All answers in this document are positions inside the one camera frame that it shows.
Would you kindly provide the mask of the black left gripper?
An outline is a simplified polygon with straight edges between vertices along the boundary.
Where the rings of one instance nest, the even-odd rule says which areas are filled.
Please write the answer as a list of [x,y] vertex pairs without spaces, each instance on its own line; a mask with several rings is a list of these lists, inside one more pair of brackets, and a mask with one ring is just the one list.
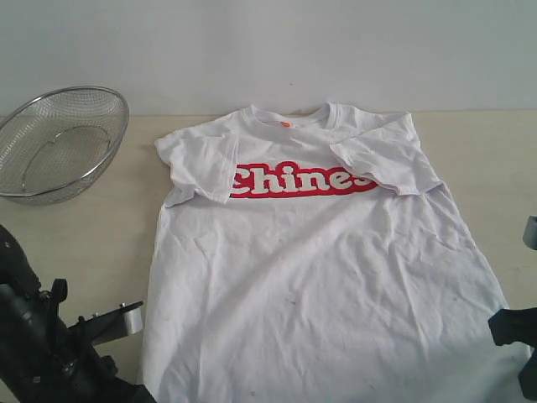
[[154,402],[143,385],[116,376],[115,362],[101,357],[92,346],[55,356],[42,375],[43,402]]

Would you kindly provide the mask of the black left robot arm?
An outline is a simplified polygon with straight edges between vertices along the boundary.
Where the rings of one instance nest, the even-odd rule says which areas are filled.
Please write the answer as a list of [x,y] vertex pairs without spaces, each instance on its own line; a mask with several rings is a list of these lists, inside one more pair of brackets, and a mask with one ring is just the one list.
[[68,327],[59,307],[66,280],[42,290],[16,238],[1,230],[1,379],[20,402],[152,402],[144,385],[117,375],[99,344],[143,328],[142,302],[122,304]]

